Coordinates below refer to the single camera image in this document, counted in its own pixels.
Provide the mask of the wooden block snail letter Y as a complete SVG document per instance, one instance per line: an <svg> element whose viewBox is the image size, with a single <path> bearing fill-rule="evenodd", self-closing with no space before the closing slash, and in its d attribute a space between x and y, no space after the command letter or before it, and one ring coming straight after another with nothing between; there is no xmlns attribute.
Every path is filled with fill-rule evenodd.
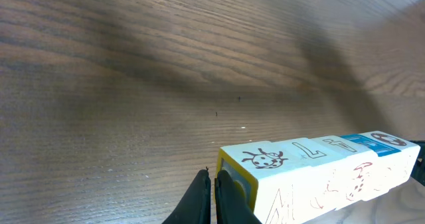
<svg viewBox="0 0 425 224"><path fill-rule="evenodd" d="M406 142L396 136L381 131L365 132L361 134L347 134L342 138L363 145L374 151L377 155L370 171L370 181L368 194L365 199L376 198L389 191L391 181L388 181L388 174L392 172L392 164L384 159L385 156L401 152L401 147L406 146Z"/></svg>

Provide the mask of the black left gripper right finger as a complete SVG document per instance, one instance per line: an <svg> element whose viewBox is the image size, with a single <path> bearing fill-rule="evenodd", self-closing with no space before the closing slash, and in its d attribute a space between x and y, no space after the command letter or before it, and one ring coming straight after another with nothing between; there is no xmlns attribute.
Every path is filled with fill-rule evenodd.
<svg viewBox="0 0 425 224"><path fill-rule="evenodd" d="M220 170L214 179L214 196L218 224L261 224L226 170Z"/></svg>

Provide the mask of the wooden block blue side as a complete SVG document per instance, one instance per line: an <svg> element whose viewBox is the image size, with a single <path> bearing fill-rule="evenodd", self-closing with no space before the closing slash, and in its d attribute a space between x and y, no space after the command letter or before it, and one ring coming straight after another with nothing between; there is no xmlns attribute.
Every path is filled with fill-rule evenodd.
<svg viewBox="0 0 425 224"><path fill-rule="evenodd" d="M321 215L332 210L334 199L326 191L333 179L338 162L345 156L309 138L297 138L280 142L294 174L294 214L297 218Z"/></svg>
<svg viewBox="0 0 425 224"><path fill-rule="evenodd" d="M339 136L323 136L313 141L337 154L332 169L333 179L327 190L338 195L340 208L388 191L375 177L378 174L378 156L372 149Z"/></svg>

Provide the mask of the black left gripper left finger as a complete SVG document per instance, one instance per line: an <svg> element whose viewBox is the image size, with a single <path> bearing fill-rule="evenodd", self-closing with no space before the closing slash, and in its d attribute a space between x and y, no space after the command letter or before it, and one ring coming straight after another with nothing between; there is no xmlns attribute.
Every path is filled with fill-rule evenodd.
<svg viewBox="0 0 425 224"><path fill-rule="evenodd" d="M201 169L163 224L210 224L211 179L208 169Z"/></svg>

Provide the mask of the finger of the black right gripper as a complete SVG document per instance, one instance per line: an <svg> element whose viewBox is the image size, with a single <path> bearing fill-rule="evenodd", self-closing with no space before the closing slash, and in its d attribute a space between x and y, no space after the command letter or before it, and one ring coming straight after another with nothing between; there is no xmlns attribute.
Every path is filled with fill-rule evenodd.
<svg viewBox="0 0 425 224"><path fill-rule="evenodd" d="M411 177L417 182L425 186L425 171L424 171L424 140L411 140L412 143L420 146L420 151L414 164Z"/></svg>

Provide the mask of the wooden block green side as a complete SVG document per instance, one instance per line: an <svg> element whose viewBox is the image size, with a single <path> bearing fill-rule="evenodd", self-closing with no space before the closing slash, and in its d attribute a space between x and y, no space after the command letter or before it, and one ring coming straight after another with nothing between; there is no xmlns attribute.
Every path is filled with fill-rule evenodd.
<svg viewBox="0 0 425 224"><path fill-rule="evenodd" d="M302 223L306 198L299 178L311 165L289 142L223 146L217 170L225 170L261 223Z"/></svg>

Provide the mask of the wooden block letter A green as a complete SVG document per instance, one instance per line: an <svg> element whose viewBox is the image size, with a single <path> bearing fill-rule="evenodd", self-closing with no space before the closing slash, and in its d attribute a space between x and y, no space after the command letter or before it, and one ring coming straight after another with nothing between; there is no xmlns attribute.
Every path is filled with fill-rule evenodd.
<svg viewBox="0 0 425 224"><path fill-rule="evenodd" d="M361 135L398 150L380 157L384 166L384 184L389 189L408 181L420 152L418 144L381 131L363 132Z"/></svg>

